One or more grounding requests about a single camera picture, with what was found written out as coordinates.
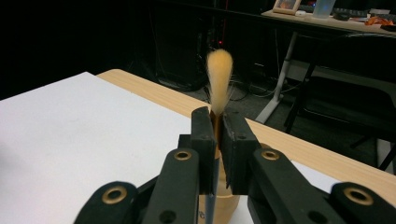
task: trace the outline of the floor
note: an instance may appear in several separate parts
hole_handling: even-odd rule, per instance
[[[227,106],[237,109],[246,118],[254,120],[271,100],[273,96],[272,90],[275,84],[276,80],[272,79],[267,79],[262,83],[247,84],[238,80],[237,77],[232,77],[230,82],[232,94]],[[183,93],[208,102],[206,87],[204,86],[198,91],[184,91]],[[283,100],[266,121],[265,125],[281,132],[285,131],[283,123],[290,111],[297,91],[298,83],[294,85],[286,84],[284,86],[282,91]],[[350,148],[349,145],[361,139],[361,135],[337,130],[301,117],[296,119],[290,134],[321,147],[326,147],[356,161],[374,167],[377,166],[377,143],[374,138],[360,144],[356,148]]]

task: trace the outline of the beige container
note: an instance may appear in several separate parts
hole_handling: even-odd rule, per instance
[[[239,203],[239,195],[232,195],[231,189],[226,189],[225,172],[222,159],[219,163],[218,195],[216,197],[213,224],[227,224],[233,216],[233,211]],[[198,223],[205,224],[205,195],[199,196]]]

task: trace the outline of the desk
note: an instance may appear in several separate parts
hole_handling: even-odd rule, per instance
[[[102,185],[142,185],[160,172],[178,135],[190,133],[191,111],[208,105],[121,70],[83,78],[0,101],[1,223],[72,223]],[[396,176],[247,122],[260,142],[292,161],[366,186],[396,206]]]
[[[148,82],[143,78],[131,76],[121,70],[111,70],[98,76],[189,118],[192,110],[207,105],[182,93]],[[366,186],[396,206],[395,175],[310,144],[256,121],[248,119],[247,123],[261,143],[282,151],[292,161],[297,161],[340,181],[350,181]]]
[[[296,24],[299,25],[299,27],[306,26],[307,30],[309,30],[310,27],[312,27],[312,29],[318,27],[325,28],[324,30],[321,29],[322,34],[316,34],[323,36],[324,38],[331,37],[335,30],[336,31],[343,30],[345,33],[364,32],[364,33],[377,33],[377,34],[385,34],[385,35],[396,35],[395,32],[389,32],[381,29],[379,24],[366,26],[364,25],[364,22],[338,21],[333,17],[329,17],[328,19],[317,19],[312,17],[312,13],[307,13],[305,17],[296,17],[293,15],[274,13],[272,10],[269,10],[263,12],[262,16],[264,18],[272,18],[283,22],[289,22],[290,24]],[[268,103],[268,105],[264,108],[264,110],[256,118],[258,122],[265,123],[265,121],[268,120],[268,118],[274,112],[277,105],[282,99],[282,94],[281,94],[282,86],[285,81],[285,77],[289,72],[290,60],[291,60],[291,55],[293,53],[295,41],[300,32],[305,32],[305,30],[301,31],[301,30],[295,30],[293,28],[291,28],[291,30],[294,30],[294,32],[292,34],[288,52],[286,54],[285,60],[282,65],[282,69],[279,74],[278,81],[276,83],[274,96],[271,99],[271,101]]]

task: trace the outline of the chair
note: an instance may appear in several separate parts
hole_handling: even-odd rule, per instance
[[[396,36],[342,35],[324,41],[315,54],[285,121],[286,133],[296,117],[303,116],[362,134],[363,139],[375,137],[395,143],[396,99],[393,102],[381,85],[396,84]],[[369,83],[375,79],[381,84],[370,87],[347,78],[313,76],[318,69],[370,78]],[[385,170],[395,155],[396,146],[393,146],[378,168]]]

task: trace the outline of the dark background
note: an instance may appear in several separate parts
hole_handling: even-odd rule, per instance
[[[258,15],[275,0],[180,2]],[[337,0],[335,6],[396,13],[396,1],[390,0]],[[275,33],[255,22],[165,10],[153,0],[24,0],[4,3],[3,10],[0,100],[84,71],[96,75],[112,68],[199,89],[207,82],[205,56],[215,48],[231,52],[242,79],[260,81],[277,77],[277,58],[284,57],[290,38],[288,31]]]

